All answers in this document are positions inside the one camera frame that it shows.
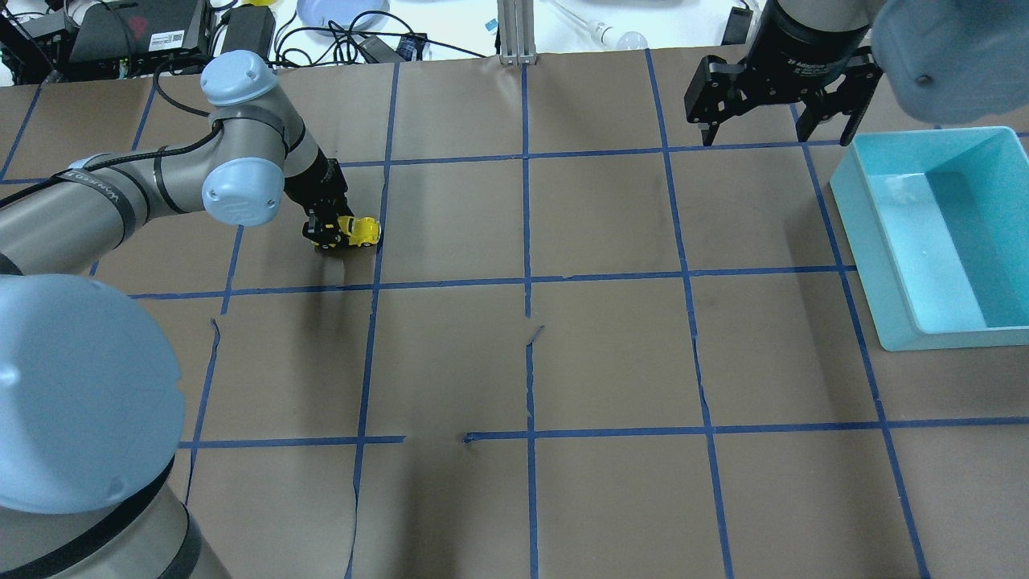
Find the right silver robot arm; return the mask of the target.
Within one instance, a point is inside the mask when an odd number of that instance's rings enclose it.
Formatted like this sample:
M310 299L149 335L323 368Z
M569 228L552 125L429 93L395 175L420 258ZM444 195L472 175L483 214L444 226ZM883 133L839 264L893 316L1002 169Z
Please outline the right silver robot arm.
M701 59L685 115L712 146L731 118L801 103L799 142L845 115L849 146L883 78L926 124L1010 113L1028 99L1027 26L1025 1L769 1L743 59Z

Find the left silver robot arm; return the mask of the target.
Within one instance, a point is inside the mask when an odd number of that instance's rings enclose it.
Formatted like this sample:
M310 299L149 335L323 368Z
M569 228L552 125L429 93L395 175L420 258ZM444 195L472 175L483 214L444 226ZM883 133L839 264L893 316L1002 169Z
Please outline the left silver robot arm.
M260 55L216 56L201 89L198 142L92 155L2 201L4 578L228 577L168 483L185 419L175 352L88 265L152 220L256 227L283 198L320 249L381 237Z

